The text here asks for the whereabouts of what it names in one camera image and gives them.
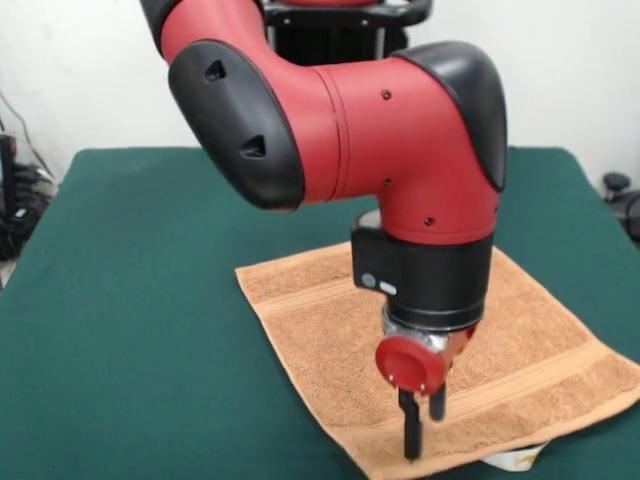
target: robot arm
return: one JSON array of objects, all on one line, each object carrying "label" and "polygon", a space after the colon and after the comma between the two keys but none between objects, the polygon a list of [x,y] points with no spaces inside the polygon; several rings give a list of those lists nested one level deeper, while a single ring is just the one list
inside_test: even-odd
[{"label": "robot arm", "polygon": [[417,458],[413,395],[442,419],[446,374],[484,311],[507,151],[493,63],[442,42],[300,66],[270,47],[260,0],[141,1],[184,118],[248,202],[377,198],[352,226],[354,280],[386,295],[376,363],[399,389],[405,455]]}]

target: green tablecloth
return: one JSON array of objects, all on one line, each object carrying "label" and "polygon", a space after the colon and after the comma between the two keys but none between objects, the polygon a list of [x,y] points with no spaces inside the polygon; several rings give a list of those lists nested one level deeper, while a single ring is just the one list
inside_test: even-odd
[{"label": "green tablecloth", "polygon": [[[233,269],[346,241],[373,205],[265,213],[199,150],[78,155],[0,297],[0,479],[362,478]],[[511,150],[497,244],[640,361],[640,256],[570,154]],[[639,452],[635,408],[553,442],[521,477],[635,478]],[[478,463],[437,478],[510,475]]]}]

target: orange towel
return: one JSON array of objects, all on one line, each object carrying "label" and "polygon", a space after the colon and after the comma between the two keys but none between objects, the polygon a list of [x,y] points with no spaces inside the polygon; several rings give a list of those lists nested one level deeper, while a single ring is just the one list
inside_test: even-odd
[{"label": "orange towel", "polygon": [[350,245],[236,273],[306,406],[371,479],[416,478],[541,444],[640,399],[640,366],[494,249],[485,318],[450,373],[447,418],[425,419],[424,455],[409,463],[397,393],[373,360],[384,298],[353,286]]}]

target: small black hole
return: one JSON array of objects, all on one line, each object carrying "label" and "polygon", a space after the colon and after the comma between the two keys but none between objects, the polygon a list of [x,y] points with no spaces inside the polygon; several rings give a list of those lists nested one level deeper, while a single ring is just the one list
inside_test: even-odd
[{"label": "small black hole", "polygon": [[240,147],[240,153],[248,158],[264,158],[267,155],[267,147],[262,135],[256,135]]},{"label": "small black hole", "polygon": [[226,76],[227,72],[224,70],[224,65],[222,65],[221,60],[216,60],[215,62],[213,62],[204,72],[205,80],[210,83],[222,80]]}]

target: white wall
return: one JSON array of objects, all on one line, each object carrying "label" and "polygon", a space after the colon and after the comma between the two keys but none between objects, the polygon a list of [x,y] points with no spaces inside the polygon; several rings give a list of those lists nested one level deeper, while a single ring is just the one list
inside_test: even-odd
[{"label": "white wall", "polygon": [[[137,0],[0,0],[0,14],[0,88],[58,174],[85,147],[195,145]],[[410,33],[493,57],[511,143],[564,146],[594,182],[616,169],[640,183],[637,18],[635,0],[436,0]]]}]

